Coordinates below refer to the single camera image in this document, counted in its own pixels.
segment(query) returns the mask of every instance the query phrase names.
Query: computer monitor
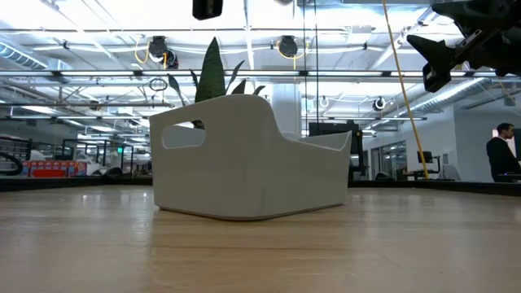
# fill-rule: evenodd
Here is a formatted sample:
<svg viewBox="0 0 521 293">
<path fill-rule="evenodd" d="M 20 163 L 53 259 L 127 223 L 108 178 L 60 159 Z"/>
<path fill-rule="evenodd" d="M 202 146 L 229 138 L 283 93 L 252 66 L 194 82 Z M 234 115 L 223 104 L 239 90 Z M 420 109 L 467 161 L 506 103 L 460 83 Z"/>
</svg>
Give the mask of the computer monitor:
<svg viewBox="0 0 521 293">
<path fill-rule="evenodd" d="M 420 155 L 420 152 L 417 151 L 418 153 L 418 162 L 419 163 L 422 163 L 422 156 Z M 433 160 L 432 160 L 432 152 L 430 151 L 424 151 L 423 152 L 423 158 L 425 159 L 425 163 L 426 164 L 432 164 L 433 163 Z"/>
</svg>

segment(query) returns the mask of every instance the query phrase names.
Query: desk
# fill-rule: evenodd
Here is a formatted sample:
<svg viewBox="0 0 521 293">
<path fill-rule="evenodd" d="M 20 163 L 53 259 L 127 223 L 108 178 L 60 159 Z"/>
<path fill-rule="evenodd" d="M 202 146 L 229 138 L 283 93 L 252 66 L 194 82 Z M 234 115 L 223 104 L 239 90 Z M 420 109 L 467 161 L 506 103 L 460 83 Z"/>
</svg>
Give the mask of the desk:
<svg viewBox="0 0 521 293">
<path fill-rule="evenodd" d="M 505 174 L 499 175 L 499 177 L 508 178 L 512 180 L 513 183 L 521 183 L 521 174 Z"/>
<path fill-rule="evenodd" d="M 350 188 L 344 206 L 237 223 L 159 211 L 151 186 L 3 193 L 0 284 L 6 293 L 514 293 L 519 209 L 505 196 Z"/>
</svg>

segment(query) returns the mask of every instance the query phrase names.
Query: fluorescent light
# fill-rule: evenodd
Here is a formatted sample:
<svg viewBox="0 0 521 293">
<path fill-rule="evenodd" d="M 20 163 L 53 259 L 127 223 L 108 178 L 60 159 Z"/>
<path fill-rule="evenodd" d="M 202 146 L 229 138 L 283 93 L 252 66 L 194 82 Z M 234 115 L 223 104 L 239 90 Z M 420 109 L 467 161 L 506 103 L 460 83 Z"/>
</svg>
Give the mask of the fluorescent light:
<svg viewBox="0 0 521 293">
<path fill-rule="evenodd" d="M 401 72 L 403 77 L 423 77 L 423 72 Z M 451 77 L 463 77 L 466 72 L 451 72 Z M 398 77 L 398 72 L 391 72 L 392 77 Z"/>
<path fill-rule="evenodd" d="M 473 77 L 496 77 L 494 72 L 474 72 Z"/>
<path fill-rule="evenodd" d="M 423 77 L 423 72 L 401 72 L 403 77 Z M 391 72 L 391 77 L 398 77 L 398 72 Z"/>
<path fill-rule="evenodd" d="M 388 122 L 389 122 L 389 120 L 380 120 L 380 121 L 374 123 L 373 127 L 375 127 L 376 125 L 384 125 L 384 124 L 386 124 Z"/>
<path fill-rule="evenodd" d="M 82 123 L 78 123 L 76 121 L 72 121 L 72 120 L 66 120 L 68 123 L 72 124 L 72 125 L 75 125 L 75 126 L 80 126 L 80 127 L 83 127 L 84 125 Z"/>
<path fill-rule="evenodd" d="M 136 122 L 138 122 L 141 126 L 150 128 L 150 121 L 148 119 L 140 119 L 136 120 Z"/>
<path fill-rule="evenodd" d="M 466 75 L 466 72 L 451 72 L 451 77 L 464 77 Z"/>
<path fill-rule="evenodd" d="M 390 121 L 407 121 L 410 120 L 409 117 L 394 117 L 394 118 L 385 118 L 386 120 Z M 413 120 L 426 120 L 426 117 L 413 117 Z"/>
<path fill-rule="evenodd" d="M 374 117 L 356 117 L 356 116 L 346 116 L 346 115 L 342 115 L 342 114 L 338 114 L 338 115 L 327 114 L 327 115 L 324 115 L 324 117 L 325 118 L 322 118 L 322 119 L 334 118 L 335 120 L 359 120 L 359 121 L 363 121 L 363 120 L 367 120 L 367 121 L 376 120 L 376 118 L 374 118 Z"/>
<path fill-rule="evenodd" d="M 114 129 L 110 128 L 110 127 L 106 127 L 106 126 L 89 126 L 91 127 L 92 129 L 96 129 L 98 131 L 103 131 L 103 132 L 111 132 L 111 131 L 114 131 Z"/>
<path fill-rule="evenodd" d="M 233 70 L 225 70 L 226 76 L 231 76 L 234 73 Z M 299 76 L 298 71 L 283 71 L 283 70 L 241 70 L 237 73 L 238 77 L 297 77 Z"/>
<path fill-rule="evenodd" d="M 89 120 L 98 119 L 97 116 L 58 116 L 57 118 L 58 119 L 83 119 L 83 120 L 86 120 L 86 119 L 89 119 Z"/>
<path fill-rule="evenodd" d="M 51 119 L 51 116 L 8 116 L 11 119 L 30 119 L 30 120 L 41 120 Z"/>
<path fill-rule="evenodd" d="M 200 70 L 194 70 L 194 73 L 196 75 L 200 75 Z M 181 77 L 181 76 L 189 76 L 190 71 L 189 70 L 146 70 L 142 72 L 144 76 L 153 76 L 153 77 L 166 77 L 168 74 L 174 77 Z"/>
<path fill-rule="evenodd" d="M 27 110 L 31 110 L 31 111 L 35 111 L 35 112 L 40 112 L 40 113 L 43 113 L 43 114 L 55 114 L 56 111 L 49 108 L 49 107 L 40 107 L 40 106 L 23 106 L 22 107 L 23 109 L 27 109 Z"/>
<path fill-rule="evenodd" d="M 319 71 L 309 72 L 310 76 L 324 76 L 324 77 L 380 77 L 380 71 Z"/>
<path fill-rule="evenodd" d="M 31 72 L 2 71 L 0 77 L 52 77 L 52 72 L 35 70 Z"/>
<path fill-rule="evenodd" d="M 131 71 L 89 71 L 89 72 L 80 72 L 80 71 L 62 71 L 61 74 L 65 77 L 104 77 L 104 76 L 114 76 L 114 77 L 128 77 L 132 76 L 134 72 Z"/>
<path fill-rule="evenodd" d="M 143 67 L 141 67 L 141 65 L 139 65 L 137 63 L 132 63 L 130 65 L 139 68 L 139 70 L 143 70 Z"/>
<path fill-rule="evenodd" d="M 119 120 L 119 119 L 140 119 L 141 116 L 102 116 L 101 119 Z"/>
</svg>

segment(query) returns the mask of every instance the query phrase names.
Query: yellow cable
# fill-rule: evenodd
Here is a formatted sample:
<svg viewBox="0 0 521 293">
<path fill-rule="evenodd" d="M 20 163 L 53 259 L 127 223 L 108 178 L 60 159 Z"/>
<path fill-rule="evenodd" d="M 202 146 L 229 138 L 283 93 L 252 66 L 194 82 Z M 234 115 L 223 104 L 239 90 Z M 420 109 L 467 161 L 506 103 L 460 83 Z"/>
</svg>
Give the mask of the yellow cable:
<svg viewBox="0 0 521 293">
<path fill-rule="evenodd" d="M 141 40 L 141 36 L 139 36 L 138 40 L 136 41 L 136 48 L 134 49 L 134 56 L 136 57 L 136 60 L 139 62 L 139 63 L 146 63 L 148 61 L 148 48 L 150 48 L 150 42 L 147 43 L 147 56 L 145 56 L 145 61 L 141 60 L 139 57 L 138 57 L 138 45 L 139 45 L 139 40 Z"/>
<path fill-rule="evenodd" d="M 278 45 L 280 45 L 280 40 L 277 42 L 277 52 L 278 52 L 278 53 L 279 53 L 283 58 L 285 58 L 285 59 L 292 59 L 292 60 L 293 60 L 293 70 L 296 70 L 296 60 L 297 60 L 297 59 L 300 59 L 300 58 L 302 58 L 302 57 L 304 57 L 304 55 L 306 55 L 306 51 L 307 51 L 308 48 L 309 48 L 309 43 L 306 43 L 306 49 L 304 50 L 304 53 L 302 53 L 302 55 L 300 55 L 300 56 L 295 56 L 295 57 L 286 57 L 286 56 L 284 56 L 283 53 L 281 53 L 281 51 L 280 51 L 280 47 L 279 47 Z"/>
<path fill-rule="evenodd" d="M 404 77 L 401 75 L 400 61 L 398 61 L 398 54 L 396 47 L 394 46 L 394 37 L 392 36 L 391 25 L 389 24 L 389 15 L 387 15 L 387 0 L 382 0 L 383 12 L 385 14 L 385 21 L 387 22 L 387 30 L 389 31 L 389 37 L 391 38 L 392 52 L 394 53 L 394 60 L 396 62 L 396 69 L 398 70 L 398 77 L 400 78 L 401 92 L 404 95 L 405 105 L 407 106 L 407 113 L 409 114 L 410 123 L 413 126 L 414 136 L 416 137 L 416 143 L 418 144 L 418 150 L 420 152 L 420 158 L 422 159 L 423 172 L 425 173 L 425 179 L 429 179 L 429 172 L 427 171 L 427 164 L 425 163 L 425 157 L 423 156 L 422 143 L 418 131 L 416 130 L 416 124 L 414 123 L 413 113 L 410 110 L 409 100 L 407 99 L 407 93 L 404 86 Z"/>
</svg>

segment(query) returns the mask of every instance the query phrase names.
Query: man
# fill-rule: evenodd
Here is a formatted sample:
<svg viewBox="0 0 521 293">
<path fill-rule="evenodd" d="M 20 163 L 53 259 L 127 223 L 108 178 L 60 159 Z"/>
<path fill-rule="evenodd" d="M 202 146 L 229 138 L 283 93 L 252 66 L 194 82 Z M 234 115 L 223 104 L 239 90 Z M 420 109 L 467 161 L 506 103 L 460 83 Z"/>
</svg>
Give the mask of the man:
<svg viewBox="0 0 521 293">
<path fill-rule="evenodd" d="M 514 137 L 514 126 L 502 123 L 497 126 L 498 136 L 487 143 L 487 155 L 494 182 L 512 182 L 509 178 L 498 175 L 505 173 L 521 173 L 518 160 L 508 147 L 507 139 Z"/>
</svg>

